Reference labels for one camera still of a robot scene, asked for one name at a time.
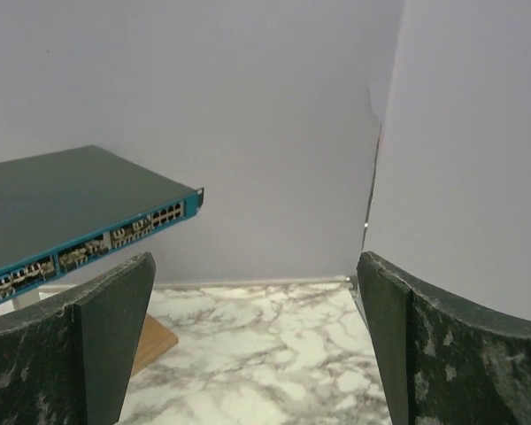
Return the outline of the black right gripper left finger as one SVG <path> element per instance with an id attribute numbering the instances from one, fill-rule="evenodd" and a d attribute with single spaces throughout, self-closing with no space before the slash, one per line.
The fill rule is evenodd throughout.
<path id="1" fill-rule="evenodd" d="M 119 421 L 156 274 L 148 252 L 0 316 L 0 424 Z"/>

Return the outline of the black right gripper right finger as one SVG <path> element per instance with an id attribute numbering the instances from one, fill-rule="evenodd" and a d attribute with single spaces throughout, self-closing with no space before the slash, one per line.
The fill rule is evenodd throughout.
<path id="1" fill-rule="evenodd" d="M 357 276 L 394 424 L 531 424 L 531 321 L 361 254 Z"/>

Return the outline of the dark grey network switch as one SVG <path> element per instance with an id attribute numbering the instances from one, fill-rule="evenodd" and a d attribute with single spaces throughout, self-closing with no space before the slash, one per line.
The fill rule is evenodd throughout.
<path id="1" fill-rule="evenodd" d="M 194 189 L 90 145 L 0 162 L 0 305 L 196 216 Z"/>

